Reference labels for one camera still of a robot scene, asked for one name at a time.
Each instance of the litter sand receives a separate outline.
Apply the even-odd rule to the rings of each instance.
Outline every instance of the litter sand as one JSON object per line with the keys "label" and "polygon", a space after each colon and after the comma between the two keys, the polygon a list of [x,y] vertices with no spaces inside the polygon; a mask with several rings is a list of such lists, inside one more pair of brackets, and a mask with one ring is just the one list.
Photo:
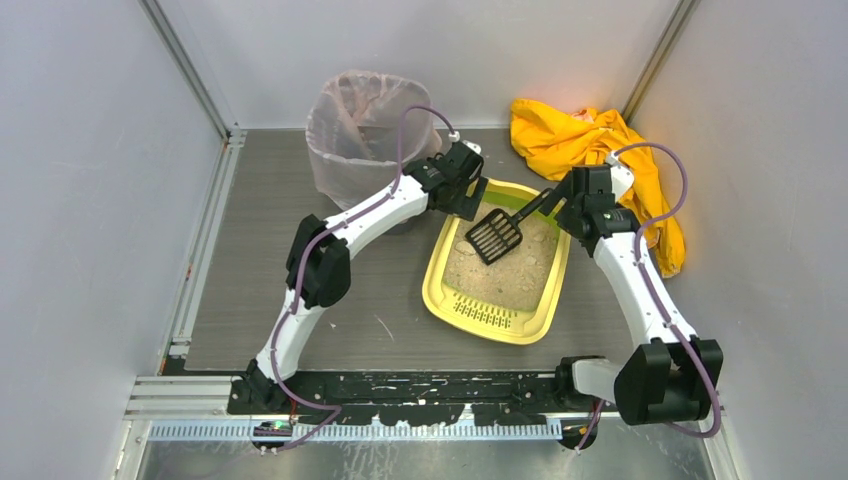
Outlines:
{"label": "litter sand", "polygon": [[513,251],[486,266],[465,240],[465,233],[494,208],[481,203],[473,222],[460,221],[445,266],[444,281],[469,297],[511,310],[533,311],[539,305],[556,254],[557,231],[531,215],[518,226],[524,240]]}

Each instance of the trash bag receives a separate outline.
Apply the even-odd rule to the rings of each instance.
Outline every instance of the trash bag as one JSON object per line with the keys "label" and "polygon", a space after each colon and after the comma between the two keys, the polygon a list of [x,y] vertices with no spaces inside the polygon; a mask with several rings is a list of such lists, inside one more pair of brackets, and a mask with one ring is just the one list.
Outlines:
{"label": "trash bag", "polygon": [[[347,210],[392,182],[400,115],[430,105],[427,89],[395,75],[348,71],[328,81],[306,120],[315,187]],[[429,112],[412,110],[403,129],[403,163],[433,156],[442,140]]]}

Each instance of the wooden tabletop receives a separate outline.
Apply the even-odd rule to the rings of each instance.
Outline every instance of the wooden tabletop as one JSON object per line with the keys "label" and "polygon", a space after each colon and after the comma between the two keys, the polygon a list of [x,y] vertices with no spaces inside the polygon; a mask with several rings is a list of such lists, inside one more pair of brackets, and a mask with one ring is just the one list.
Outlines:
{"label": "wooden tabletop", "polygon": [[[483,148],[485,176],[537,189],[553,185],[515,154],[507,130],[463,130],[462,136]],[[285,260],[298,223],[310,213],[324,218],[338,211],[315,190],[303,131],[249,132],[203,291],[187,369],[247,366],[279,314]],[[493,342],[435,317],[421,299],[421,284],[444,220],[444,214],[426,212],[412,220],[408,232],[383,235],[357,255],[351,289],[319,320],[301,369],[547,370],[563,356],[597,354],[620,362],[629,357],[627,324],[612,289],[577,242],[572,243],[553,324],[537,343]]]}

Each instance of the yellow bag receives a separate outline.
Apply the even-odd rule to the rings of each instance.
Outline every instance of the yellow bag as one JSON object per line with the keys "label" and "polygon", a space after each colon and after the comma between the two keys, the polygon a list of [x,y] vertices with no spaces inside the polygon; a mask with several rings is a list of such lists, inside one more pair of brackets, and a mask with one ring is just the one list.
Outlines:
{"label": "yellow bag", "polygon": [[[527,166],[548,180],[559,181],[575,165],[600,165],[610,151],[644,139],[624,123],[616,110],[598,113],[587,108],[569,115],[535,100],[519,98],[512,103],[512,148]],[[636,148],[619,157],[633,171],[635,181],[621,204],[645,221],[669,211],[660,188],[659,172],[649,148]],[[663,277],[680,272],[686,258],[683,231],[674,218],[645,231],[648,246],[656,246]]]}

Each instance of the litter box rim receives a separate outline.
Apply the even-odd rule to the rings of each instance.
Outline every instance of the litter box rim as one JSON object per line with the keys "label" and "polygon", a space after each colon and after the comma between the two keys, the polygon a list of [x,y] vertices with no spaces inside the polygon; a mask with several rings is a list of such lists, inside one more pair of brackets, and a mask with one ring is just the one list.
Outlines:
{"label": "litter box rim", "polygon": [[[513,196],[520,198],[521,200],[528,201],[539,194],[537,190],[530,187],[494,179],[489,179],[489,185],[486,187],[486,193],[490,192],[493,194]],[[433,248],[433,253],[431,254],[430,261],[427,264],[427,271],[424,274],[424,282],[421,286],[421,296],[424,299],[424,304],[427,306],[427,309],[430,310],[433,315],[444,320],[450,325],[489,340],[511,343],[514,345],[529,345],[541,340],[548,333],[548,330],[551,327],[554,313],[556,312],[556,307],[559,303],[559,296],[562,292],[562,284],[565,279],[565,269],[568,262],[571,236],[562,230],[558,231],[559,237],[557,239],[556,250],[553,261],[551,262],[551,270],[548,273],[548,279],[542,292],[542,298],[539,300],[539,304],[529,317],[527,314],[530,312],[519,312],[504,309],[502,307],[497,307],[481,300],[466,296],[473,300],[475,305],[480,304],[486,307],[501,309],[513,314],[522,314],[522,316],[525,317],[525,321],[523,322],[524,325],[538,325],[535,330],[525,332],[523,334],[516,334],[514,332],[504,331],[503,329],[484,324],[480,320],[463,316],[450,308],[452,306],[452,300],[449,297],[451,295],[456,296],[458,292],[447,286],[443,282],[443,279],[451,245],[453,244],[453,239],[456,236],[456,230],[459,227],[460,221],[461,219],[459,217],[453,215],[448,216],[442,226],[441,232],[439,233],[438,240],[436,240],[436,245]]]}

